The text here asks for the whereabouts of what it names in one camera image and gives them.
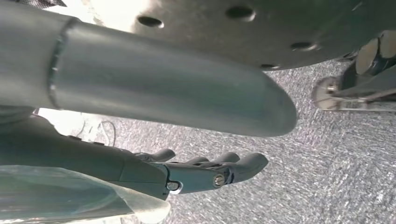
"metal bracket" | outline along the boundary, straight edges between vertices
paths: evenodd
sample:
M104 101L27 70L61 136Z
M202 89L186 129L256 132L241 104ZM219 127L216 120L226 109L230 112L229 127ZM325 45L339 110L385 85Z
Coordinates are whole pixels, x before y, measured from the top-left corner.
M362 47L340 77L327 77L312 92L325 111L396 112L396 32Z

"circular metal plate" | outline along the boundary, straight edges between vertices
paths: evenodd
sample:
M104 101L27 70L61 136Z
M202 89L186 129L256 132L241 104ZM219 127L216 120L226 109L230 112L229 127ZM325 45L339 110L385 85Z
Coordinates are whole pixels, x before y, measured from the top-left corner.
M396 26L395 0L90 0L103 25L281 70L358 49Z
M387 30L381 37L381 56L390 59L396 56L396 31Z
M363 75L375 65L377 60L379 60L379 41L375 38L360 49L356 57L356 72Z
M336 77L326 77L316 84L312 91L312 100L316 107L326 111L338 109L338 102L331 95L337 89L337 82Z

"gray carpet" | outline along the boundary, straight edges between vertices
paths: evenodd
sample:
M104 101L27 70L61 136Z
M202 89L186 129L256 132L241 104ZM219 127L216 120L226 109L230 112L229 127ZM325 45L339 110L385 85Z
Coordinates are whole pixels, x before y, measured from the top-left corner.
M396 224L395 115L323 112L314 84L346 64L326 62L272 72L293 98L297 128L251 138L195 128L112 119L116 146L134 152L176 151L175 161L225 152L261 152L270 164L254 179L216 191L170 196L166 224Z

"transparent plastic cover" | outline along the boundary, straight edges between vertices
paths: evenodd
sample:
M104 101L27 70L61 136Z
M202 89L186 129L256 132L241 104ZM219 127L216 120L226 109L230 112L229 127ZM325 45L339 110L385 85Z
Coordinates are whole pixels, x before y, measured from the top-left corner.
M0 224L65 223L135 215L162 221L169 203L63 168L0 166Z

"bolt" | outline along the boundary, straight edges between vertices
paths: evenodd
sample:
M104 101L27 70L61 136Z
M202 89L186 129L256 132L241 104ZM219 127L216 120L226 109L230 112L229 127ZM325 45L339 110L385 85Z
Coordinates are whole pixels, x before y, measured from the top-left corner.
M337 87L334 86L334 85L330 85L330 86L327 87L327 91L334 92L336 90L337 90Z
M226 180L224 178L224 175L217 174L216 176L214 176L214 178L213 178L213 186L215 188L219 188L219 187L223 186L225 183L226 183Z
M166 184L166 189L168 189L168 190L177 190L177 189L179 189L179 183L177 183L177 182L168 182L167 184Z

